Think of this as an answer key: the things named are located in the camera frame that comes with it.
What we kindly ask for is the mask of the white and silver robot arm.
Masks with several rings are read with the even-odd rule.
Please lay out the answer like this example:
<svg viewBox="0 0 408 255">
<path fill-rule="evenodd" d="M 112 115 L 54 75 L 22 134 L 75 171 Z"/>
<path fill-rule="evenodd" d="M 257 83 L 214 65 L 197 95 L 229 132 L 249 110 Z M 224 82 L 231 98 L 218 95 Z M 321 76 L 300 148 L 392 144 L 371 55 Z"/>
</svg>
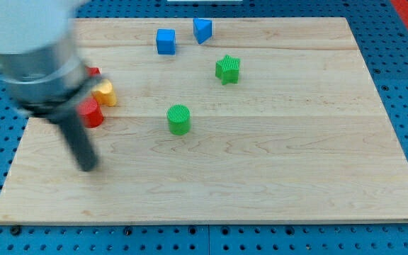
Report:
<svg viewBox="0 0 408 255">
<path fill-rule="evenodd" d="M 101 76 L 89 74 L 74 38 L 84 0 L 0 0 L 0 72 L 23 114 L 58 126 L 82 171 L 99 157 L 77 106 Z"/>
</svg>

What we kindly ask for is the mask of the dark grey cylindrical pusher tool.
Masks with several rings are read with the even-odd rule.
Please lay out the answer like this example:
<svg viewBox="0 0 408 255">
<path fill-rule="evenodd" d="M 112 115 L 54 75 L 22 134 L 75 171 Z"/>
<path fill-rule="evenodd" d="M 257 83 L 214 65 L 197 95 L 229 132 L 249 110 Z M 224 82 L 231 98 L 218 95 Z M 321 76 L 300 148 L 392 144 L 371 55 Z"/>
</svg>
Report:
<svg viewBox="0 0 408 255">
<path fill-rule="evenodd" d="M 59 109 L 50 115 L 50 122 L 58 126 L 80 170 L 93 171 L 99 158 L 77 111 Z"/>
</svg>

